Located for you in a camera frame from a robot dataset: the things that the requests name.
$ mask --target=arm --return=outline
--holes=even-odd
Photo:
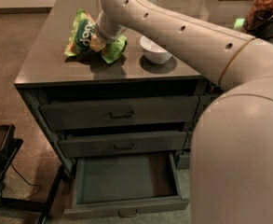
[[[273,45],[146,0],[101,2],[97,31],[136,30],[228,91],[194,132],[193,224],[273,223]]]

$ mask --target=dresser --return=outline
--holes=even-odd
[[[148,62],[142,35],[132,30],[116,63],[67,61],[63,52],[80,7],[94,19],[101,11],[99,0],[57,0],[15,81],[74,180],[64,214],[136,217],[185,209],[176,170],[188,167],[191,132],[214,98],[209,82],[176,57]]]

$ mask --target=countertop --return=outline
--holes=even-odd
[[[244,19],[251,1],[158,0],[158,5],[220,26],[236,28]],[[15,85],[18,88],[64,85],[86,82],[121,82],[143,79],[202,78],[202,75],[176,57],[162,65],[152,65],[143,57],[139,44],[141,34],[128,30],[128,45],[123,59],[106,64],[101,59],[91,62],[66,63],[64,55],[75,13],[84,8],[94,20],[101,11],[99,0],[57,0],[40,34],[21,68]]]

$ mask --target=brown floor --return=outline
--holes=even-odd
[[[24,141],[13,164],[27,181],[42,186],[40,192],[33,197],[33,200],[38,201],[47,198],[61,163],[13,83],[47,16],[48,14],[40,13],[0,14],[0,124],[13,123],[16,126],[15,137]],[[178,177],[183,196],[189,197],[188,171],[178,171]],[[22,181],[11,168],[7,171],[5,184],[4,197],[24,199],[37,190],[36,187],[30,187]],[[142,215],[136,218],[109,217],[71,221],[63,216],[65,204],[71,201],[68,189],[69,185],[61,182],[47,223],[190,223],[189,206],[184,211]],[[37,223],[37,220],[38,214],[0,210],[1,224],[31,224]]]

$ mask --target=empty drawer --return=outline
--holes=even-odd
[[[76,137],[61,140],[65,157],[90,157],[124,153],[183,149],[187,132],[166,131]]]
[[[171,154],[80,159],[70,219],[184,210]]]
[[[197,97],[169,96],[41,105],[51,130],[191,121]]]

